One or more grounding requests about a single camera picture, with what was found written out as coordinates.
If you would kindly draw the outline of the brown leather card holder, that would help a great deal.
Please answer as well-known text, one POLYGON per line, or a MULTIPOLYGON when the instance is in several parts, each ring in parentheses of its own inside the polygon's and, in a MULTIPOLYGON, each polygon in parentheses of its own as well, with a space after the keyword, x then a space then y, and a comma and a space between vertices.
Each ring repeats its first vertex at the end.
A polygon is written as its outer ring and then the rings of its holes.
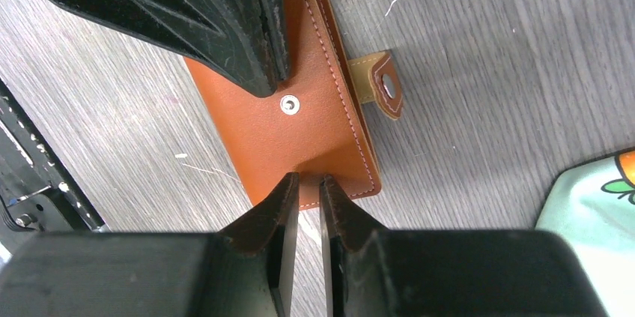
POLYGON ((202 63, 186 66, 253 205, 289 172, 300 176, 300 208, 316 208, 319 185, 333 176, 352 199, 382 187, 362 112, 376 103, 391 119, 404 105, 389 51, 348 59, 330 0, 283 0, 291 75, 259 98, 202 63))

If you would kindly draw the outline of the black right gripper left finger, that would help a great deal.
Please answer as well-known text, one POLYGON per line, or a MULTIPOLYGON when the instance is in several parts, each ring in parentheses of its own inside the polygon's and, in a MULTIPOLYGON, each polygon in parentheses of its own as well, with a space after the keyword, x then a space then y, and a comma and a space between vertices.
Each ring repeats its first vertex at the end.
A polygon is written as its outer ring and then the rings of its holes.
POLYGON ((1 271, 3 316, 288 316, 299 176, 205 233, 50 232, 1 271))

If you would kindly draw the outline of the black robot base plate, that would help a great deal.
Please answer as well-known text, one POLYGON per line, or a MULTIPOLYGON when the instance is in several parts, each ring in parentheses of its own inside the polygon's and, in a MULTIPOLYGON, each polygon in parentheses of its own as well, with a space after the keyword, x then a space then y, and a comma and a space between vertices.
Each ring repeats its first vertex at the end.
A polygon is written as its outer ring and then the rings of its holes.
POLYGON ((109 227, 1 84, 1 252, 13 255, 43 232, 107 232, 109 227))

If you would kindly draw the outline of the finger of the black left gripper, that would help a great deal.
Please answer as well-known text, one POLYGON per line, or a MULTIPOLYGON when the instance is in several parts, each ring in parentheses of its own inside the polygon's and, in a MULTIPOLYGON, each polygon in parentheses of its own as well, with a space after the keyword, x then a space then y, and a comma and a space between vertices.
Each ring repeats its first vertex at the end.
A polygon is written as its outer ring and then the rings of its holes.
POLYGON ((201 62, 256 97, 277 87, 258 0, 49 0, 83 19, 201 62))
POLYGON ((264 33, 269 41, 276 67, 276 81, 288 78, 290 55, 283 0, 258 0, 264 13, 264 33))

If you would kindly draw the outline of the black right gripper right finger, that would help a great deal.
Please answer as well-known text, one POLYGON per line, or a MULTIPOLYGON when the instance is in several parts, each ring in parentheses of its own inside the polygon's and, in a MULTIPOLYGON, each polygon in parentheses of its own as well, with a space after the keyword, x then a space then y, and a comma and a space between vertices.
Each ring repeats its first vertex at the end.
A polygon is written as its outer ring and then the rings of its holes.
POLYGON ((389 229, 320 183, 329 316, 605 316, 568 244, 540 230, 389 229))

